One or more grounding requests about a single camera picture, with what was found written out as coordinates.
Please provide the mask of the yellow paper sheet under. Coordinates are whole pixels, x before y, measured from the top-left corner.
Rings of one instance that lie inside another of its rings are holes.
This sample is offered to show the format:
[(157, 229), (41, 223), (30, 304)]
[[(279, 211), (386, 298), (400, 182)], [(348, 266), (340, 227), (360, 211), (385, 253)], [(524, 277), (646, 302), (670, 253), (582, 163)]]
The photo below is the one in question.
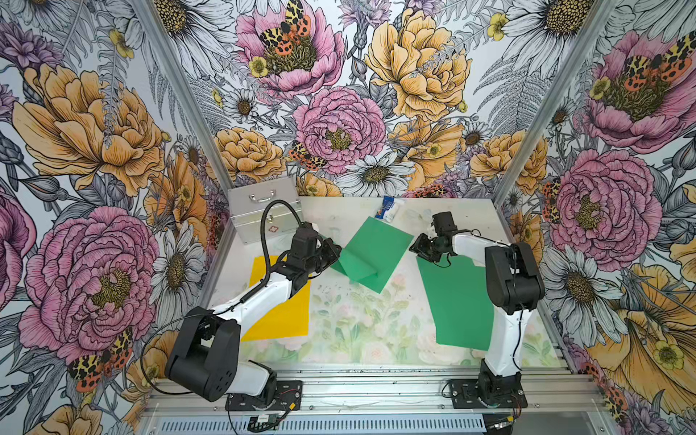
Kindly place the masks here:
[(241, 342), (296, 338), (309, 334), (309, 308), (311, 284), (306, 284), (297, 294), (272, 309), (248, 332)]

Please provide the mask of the large green paper sheet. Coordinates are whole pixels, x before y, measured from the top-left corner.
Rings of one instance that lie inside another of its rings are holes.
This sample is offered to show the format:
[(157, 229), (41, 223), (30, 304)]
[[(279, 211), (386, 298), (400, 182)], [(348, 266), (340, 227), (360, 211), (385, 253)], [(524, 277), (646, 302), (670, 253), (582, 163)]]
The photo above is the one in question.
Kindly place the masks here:
[(487, 351), (494, 307), (489, 300), (485, 268), (468, 257), (452, 257), (440, 264), (418, 258), (431, 314), (436, 342)]

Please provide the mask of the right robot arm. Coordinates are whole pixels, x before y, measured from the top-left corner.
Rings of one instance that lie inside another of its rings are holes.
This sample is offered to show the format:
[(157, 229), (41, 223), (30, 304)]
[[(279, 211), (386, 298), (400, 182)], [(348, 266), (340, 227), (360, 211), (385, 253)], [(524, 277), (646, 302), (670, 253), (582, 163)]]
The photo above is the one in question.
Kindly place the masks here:
[(529, 318), (545, 295), (531, 247), (455, 231), (432, 239), (422, 233), (410, 251), (431, 264), (444, 254), (484, 264), (487, 293), (495, 306), (493, 337), (476, 379), (447, 382), (452, 406), (472, 410), (527, 407), (518, 357)]

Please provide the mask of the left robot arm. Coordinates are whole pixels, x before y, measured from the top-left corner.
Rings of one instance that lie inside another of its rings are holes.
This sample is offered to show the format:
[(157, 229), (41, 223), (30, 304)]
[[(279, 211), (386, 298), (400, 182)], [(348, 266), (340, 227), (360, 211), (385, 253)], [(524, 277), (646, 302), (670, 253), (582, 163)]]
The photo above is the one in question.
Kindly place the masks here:
[(240, 360), (241, 339), (311, 278), (333, 266), (341, 253), (333, 239), (320, 235), (310, 223), (301, 224), (290, 250), (275, 263), (265, 258), (265, 274), (256, 286), (213, 309), (195, 307), (188, 312), (168, 358), (166, 378), (209, 402), (244, 394), (264, 407), (270, 405), (277, 375), (263, 364)]

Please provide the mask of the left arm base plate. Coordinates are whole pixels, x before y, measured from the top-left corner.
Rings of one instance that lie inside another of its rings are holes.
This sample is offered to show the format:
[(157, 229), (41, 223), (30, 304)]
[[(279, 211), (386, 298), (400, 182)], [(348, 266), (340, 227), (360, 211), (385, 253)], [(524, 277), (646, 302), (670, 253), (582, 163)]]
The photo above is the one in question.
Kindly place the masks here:
[(304, 383), (299, 380), (276, 381), (259, 396), (242, 393), (229, 394), (226, 411), (299, 411), (303, 398)]

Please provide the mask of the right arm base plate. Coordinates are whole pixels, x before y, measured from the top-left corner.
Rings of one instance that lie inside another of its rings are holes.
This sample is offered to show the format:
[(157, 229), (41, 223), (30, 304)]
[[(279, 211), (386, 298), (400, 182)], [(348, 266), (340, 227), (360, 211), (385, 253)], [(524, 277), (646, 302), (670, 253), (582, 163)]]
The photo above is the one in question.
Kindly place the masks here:
[(446, 389), (454, 409), (525, 409), (529, 406), (520, 380), (452, 379)]

